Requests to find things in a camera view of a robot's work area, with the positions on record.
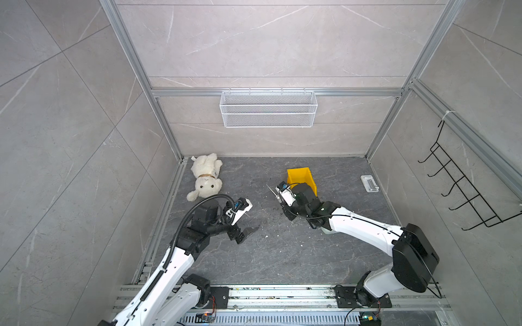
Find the clear handle screwdriver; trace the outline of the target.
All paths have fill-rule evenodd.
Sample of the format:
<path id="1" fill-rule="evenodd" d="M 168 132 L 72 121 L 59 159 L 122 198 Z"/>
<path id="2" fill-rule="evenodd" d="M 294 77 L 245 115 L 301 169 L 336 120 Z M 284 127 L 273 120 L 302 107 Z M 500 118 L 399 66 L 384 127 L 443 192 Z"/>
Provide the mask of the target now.
<path id="1" fill-rule="evenodd" d="M 268 189 L 274 195 L 274 197 L 276 197 L 276 199 L 279 200 L 279 195 L 268 184 L 266 184 L 266 187 L 268 187 Z"/>

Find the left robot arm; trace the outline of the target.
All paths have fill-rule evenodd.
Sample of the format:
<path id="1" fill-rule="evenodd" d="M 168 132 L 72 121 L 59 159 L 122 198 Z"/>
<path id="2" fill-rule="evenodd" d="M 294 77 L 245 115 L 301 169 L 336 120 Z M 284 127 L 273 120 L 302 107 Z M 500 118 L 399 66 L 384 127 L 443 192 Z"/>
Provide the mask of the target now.
<path id="1" fill-rule="evenodd" d="M 237 222 L 252 208 L 247 198 L 233 201 L 213 195 L 185 214 L 160 265 L 139 293 L 112 321 L 99 325 L 175 325 L 190 309 L 215 307 L 210 281 L 192 274 L 185 277 L 210 238 L 227 233 L 241 244 L 255 228 L 241 230 Z"/>

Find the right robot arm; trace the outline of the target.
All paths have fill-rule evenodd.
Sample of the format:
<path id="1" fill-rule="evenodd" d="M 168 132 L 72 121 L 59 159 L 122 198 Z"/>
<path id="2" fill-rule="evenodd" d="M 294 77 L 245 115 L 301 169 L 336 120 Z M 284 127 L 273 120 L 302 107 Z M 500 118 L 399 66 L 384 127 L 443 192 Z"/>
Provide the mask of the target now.
<path id="1" fill-rule="evenodd" d="M 275 195 L 290 220 L 302 217 L 313 229 L 325 234 L 346 234 L 370 244 L 392 258 L 387 266 L 366 272 L 353 293 L 361 306 L 372 306 L 387 294 L 406 288 L 424 293 L 436 281 L 440 262 L 434 247 L 420 227 L 386 224 L 356 214 L 330 201 L 322 202 L 306 183 L 280 183 Z"/>

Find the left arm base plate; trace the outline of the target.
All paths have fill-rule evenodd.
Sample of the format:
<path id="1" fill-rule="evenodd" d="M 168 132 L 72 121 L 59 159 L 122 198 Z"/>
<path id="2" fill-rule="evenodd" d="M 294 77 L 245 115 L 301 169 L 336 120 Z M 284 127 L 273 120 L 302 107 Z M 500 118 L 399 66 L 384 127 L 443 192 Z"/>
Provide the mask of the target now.
<path id="1" fill-rule="evenodd" d="M 217 309 L 227 309 L 230 290 L 229 287 L 211 286 L 204 309 L 209 310 L 212 309 L 213 306 Z"/>

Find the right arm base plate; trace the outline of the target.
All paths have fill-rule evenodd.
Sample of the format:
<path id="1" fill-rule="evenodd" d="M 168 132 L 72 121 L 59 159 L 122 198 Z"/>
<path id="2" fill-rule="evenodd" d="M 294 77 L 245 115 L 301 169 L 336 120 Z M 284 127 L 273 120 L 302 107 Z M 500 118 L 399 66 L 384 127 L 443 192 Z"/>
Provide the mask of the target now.
<path id="1" fill-rule="evenodd" d="M 391 308 L 390 297 L 373 297 L 364 288 L 336 285 L 333 287 L 334 298 L 339 308 Z"/>

